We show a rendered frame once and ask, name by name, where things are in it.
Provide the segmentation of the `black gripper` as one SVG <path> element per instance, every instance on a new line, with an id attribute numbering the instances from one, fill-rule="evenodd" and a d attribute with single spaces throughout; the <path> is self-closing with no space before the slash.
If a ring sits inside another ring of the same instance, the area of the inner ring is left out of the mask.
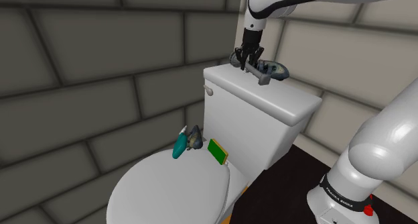
<path id="1" fill-rule="evenodd" d="M 249 56 L 249 64 L 255 66 L 264 51 L 260 46 L 263 31 L 244 29 L 242 37 L 242 46 L 234 49 L 236 59 L 240 64 L 240 69 L 245 69 L 245 64 Z"/>

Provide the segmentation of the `mottled grey-blue shoe-shaped object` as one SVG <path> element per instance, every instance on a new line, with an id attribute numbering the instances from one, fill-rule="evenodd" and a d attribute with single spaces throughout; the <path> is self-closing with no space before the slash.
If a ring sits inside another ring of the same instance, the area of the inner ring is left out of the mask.
<path id="1" fill-rule="evenodd" d="M 278 62 L 269 60 L 259 60 L 257 64 L 257 69 L 263 74 L 267 74 L 275 80 L 282 81 L 286 78 L 289 78 L 288 69 Z"/>

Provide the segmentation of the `white toilet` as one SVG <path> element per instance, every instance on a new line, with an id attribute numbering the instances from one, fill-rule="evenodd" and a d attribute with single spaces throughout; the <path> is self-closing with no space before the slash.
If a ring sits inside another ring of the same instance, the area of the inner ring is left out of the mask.
<path id="1" fill-rule="evenodd" d="M 321 99 L 284 82 L 260 85 L 230 64 L 204 69 L 207 147 L 164 150 L 130 168 L 113 189 L 107 224 L 220 224 L 243 190 L 290 149 Z"/>

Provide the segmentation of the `mottled grey figure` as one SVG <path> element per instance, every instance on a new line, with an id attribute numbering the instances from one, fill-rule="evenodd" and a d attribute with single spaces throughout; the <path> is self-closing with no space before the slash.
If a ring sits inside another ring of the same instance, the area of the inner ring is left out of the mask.
<path id="1" fill-rule="evenodd" d="M 189 136 L 188 136 L 188 142 L 187 142 L 187 150 L 191 150 L 191 149 L 200 149 L 203 146 L 203 141 L 202 141 L 202 134 L 201 134 L 201 130 L 200 128 L 195 125 L 193 126 Z"/>

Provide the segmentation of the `green and yellow sponge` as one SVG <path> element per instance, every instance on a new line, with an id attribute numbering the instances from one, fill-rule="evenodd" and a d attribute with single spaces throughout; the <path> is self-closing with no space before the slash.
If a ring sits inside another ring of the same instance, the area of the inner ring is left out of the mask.
<path id="1" fill-rule="evenodd" d="M 208 143 L 207 150 L 213 155 L 215 160 L 223 165 L 228 159 L 228 152 L 215 140 L 211 139 Z"/>

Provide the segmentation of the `teal spray bottle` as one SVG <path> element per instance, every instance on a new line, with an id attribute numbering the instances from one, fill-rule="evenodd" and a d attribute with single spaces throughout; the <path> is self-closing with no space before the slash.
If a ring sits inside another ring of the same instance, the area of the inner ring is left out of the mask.
<path id="1" fill-rule="evenodd" d="M 184 128 L 179 132 L 179 136 L 173 147 L 173 152 L 172 152 L 173 159 L 178 159 L 187 148 L 188 137 L 186 135 L 186 129 L 187 129 L 187 126 L 185 125 Z"/>

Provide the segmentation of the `dark robot stand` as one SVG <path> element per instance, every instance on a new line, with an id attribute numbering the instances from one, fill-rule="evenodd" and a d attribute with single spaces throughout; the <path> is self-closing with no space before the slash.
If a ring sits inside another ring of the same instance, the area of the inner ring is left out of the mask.
<path id="1" fill-rule="evenodd" d="M 295 143 L 248 187 L 230 224 L 418 224 L 374 192 L 343 152 L 329 167 Z"/>

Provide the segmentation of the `grey long-handled tool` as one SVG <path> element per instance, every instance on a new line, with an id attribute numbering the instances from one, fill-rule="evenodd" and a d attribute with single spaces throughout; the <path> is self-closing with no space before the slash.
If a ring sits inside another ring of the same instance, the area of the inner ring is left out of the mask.
<path id="1" fill-rule="evenodd" d="M 246 60 L 242 64 L 238 60 L 236 52 L 231 53 L 229 57 L 229 62 L 235 68 L 241 68 L 243 66 L 247 72 L 250 72 L 251 74 L 253 74 L 255 77 L 258 78 L 259 85 L 263 86 L 263 85 L 268 85 L 270 83 L 271 77 L 268 74 L 263 74 L 262 72 L 257 70 L 255 67 L 253 67 L 251 64 L 249 64 Z"/>

